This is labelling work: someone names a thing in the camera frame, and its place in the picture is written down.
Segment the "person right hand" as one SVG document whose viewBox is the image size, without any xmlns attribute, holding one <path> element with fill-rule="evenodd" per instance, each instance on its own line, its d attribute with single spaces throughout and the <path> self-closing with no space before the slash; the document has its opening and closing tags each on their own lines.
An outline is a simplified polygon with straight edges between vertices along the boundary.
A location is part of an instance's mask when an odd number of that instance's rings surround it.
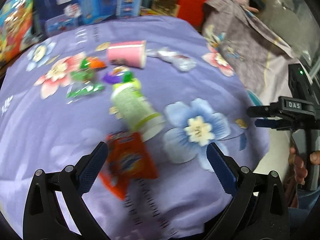
<svg viewBox="0 0 320 240">
<path fill-rule="evenodd" d="M 295 171 L 295 180 L 298 184 L 304 185 L 305 178 L 308 175 L 308 171 L 305 168 L 304 160 L 296 153 L 294 147 L 290 148 L 290 154 L 294 155 L 294 171 Z M 313 165 L 319 165 L 319 156 L 320 152 L 316 151 L 310 155 L 310 161 Z"/>
</svg>

